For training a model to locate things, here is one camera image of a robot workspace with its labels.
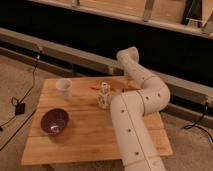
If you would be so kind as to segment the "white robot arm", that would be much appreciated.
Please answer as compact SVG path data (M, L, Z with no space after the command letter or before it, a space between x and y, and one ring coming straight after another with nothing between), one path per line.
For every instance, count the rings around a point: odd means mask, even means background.
M170 91L164 81L140 65L136 47L120 50L117 60L139 90L116 95L110 105L112 123L125 171L166 171L143 116L164 109Z

